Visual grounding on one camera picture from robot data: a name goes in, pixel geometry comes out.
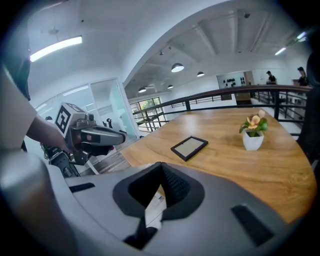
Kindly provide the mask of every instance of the wooden table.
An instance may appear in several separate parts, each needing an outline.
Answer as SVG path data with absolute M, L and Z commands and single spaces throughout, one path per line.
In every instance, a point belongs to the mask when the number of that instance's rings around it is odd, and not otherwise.
M 227 178 L 272 207 L 290 223 L 310 208 L 317 184 L 311 166 L 293 137 L 270 115 L 257 151 L 246 151 L 240 125 L 259 108 L 186 112 L 122 151 L 133 167 L 154 162 L 181 165 Z M 208 145 L 187 162 L 170 148 L 189 136 Z

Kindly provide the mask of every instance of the black railing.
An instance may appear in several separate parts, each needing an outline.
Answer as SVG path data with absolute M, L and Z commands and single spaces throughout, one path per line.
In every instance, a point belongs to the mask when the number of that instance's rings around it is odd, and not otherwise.
M 304 94 L 308 93 L 311 90 L 310 87 L 299 87 L 292 85 L 252 85 L 252 86 L 241 86 L 241 87 L 232 87 L 225 89 L 218 89 L 207 91 L 203 93 L 198 93 L 195 95 L 177 98 L 170 100 L 147 109 L 143 109 L 137 112 L 134 112 L 133 115 L 140 113 L 144 114 L 143 121 L 141 117 L 136 117 L 135 119 L 140 119 L 137 121 L 138 127 L 147 128 L 147 130 L 142 130 L 143 132 L 153 132 L 153 130 L 158 129 L 162 125 L 169 122 L 169 120 L 163 119 L 160 120 L 159 117 L 179 114 L 188 111 L 200 111 L 200 110 L 214 110 L 214 109 L 232 109 L 232 108 L 256 108 L 256 107 L 269 107 L 274 109 L 273 117 L 279 122 L 290 122 L 295 123 L 298 126 L 302 126 L 304 122 L 304 109 L 306 107 L 307 97 Z M 231 94 L 242 94 L 250 93 L 251 98 L 255 98 L 259 101 L 259 104 L 241 104 L 241 105 L 227 105 L 227 106 L 212 106 L 204 108 L 194 108 L 191 109 L 191 105 L 198 105 L 205 102 L 215 102 L 222 101 L 223 95 Z M 148 115 L 148 111 L 171 106 L 175 107 L 185 107 L 184 110 L 179 111 L 169 111 L 162 112 L 158 114 Z M 284 118 L 279 118 L 279 114 L 284 115 Z

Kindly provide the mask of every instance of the potted plant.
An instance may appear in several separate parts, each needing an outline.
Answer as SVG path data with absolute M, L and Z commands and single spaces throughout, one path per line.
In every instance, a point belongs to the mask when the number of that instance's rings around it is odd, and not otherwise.
M 255 151 L 260 148 L 264 141 L 264 131 L 268 129 L 268 121 L 265 118 L 266 112 L 259 110 L 258 114 L 253 114 L 246 118 L 239 130 L 243 132 L 243 144 L 247 151 Z

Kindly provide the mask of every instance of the window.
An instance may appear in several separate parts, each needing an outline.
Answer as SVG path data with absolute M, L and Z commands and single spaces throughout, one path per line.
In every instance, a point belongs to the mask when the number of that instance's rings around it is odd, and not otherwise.
M 130 106 L 131 106 L 132 113 L 135 113 L 141 110 L 154 107 L 159 104 L 161 104 L 161 101 L 160 101 L 160 98 L 157 97 L 157 98 L 151 98 L 151 99 L 135 102 L 130 104 Z M 155 129 L 165 125 L 166 124 L 165 116 L 163 114 L 159 115 L 163 112 L 164 111 L 162 107 L 159 107 L 156 109 L 148 110 L 147 113 L 142 112 L 142 113 L 134 114 L 134 118 L 138 125 L 139 131 L 151 133 Z

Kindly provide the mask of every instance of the orange flower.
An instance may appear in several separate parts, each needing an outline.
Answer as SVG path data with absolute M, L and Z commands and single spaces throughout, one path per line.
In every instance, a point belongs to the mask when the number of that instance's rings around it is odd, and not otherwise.
M 249 119 L 249 117 L 247 117 L 246 120 L 249 123 L 249 125 L 248 125 L 249 129 L 256 129 L 258 127 L 257 124 L 259 124 L 259 122 L 260 122 L 260 117 L 258 115 L 254 115 L 251 118 L 251 120 Z
M 264 118 L 264 117 L 265 117 L 265 114 L 266 114 L 266 112 L 265 112 L 264 110 L 262 110 L 262 109 L 260 109 L 259 112 L 258 112 L 258 116 L 259 116 L 260 118 Z

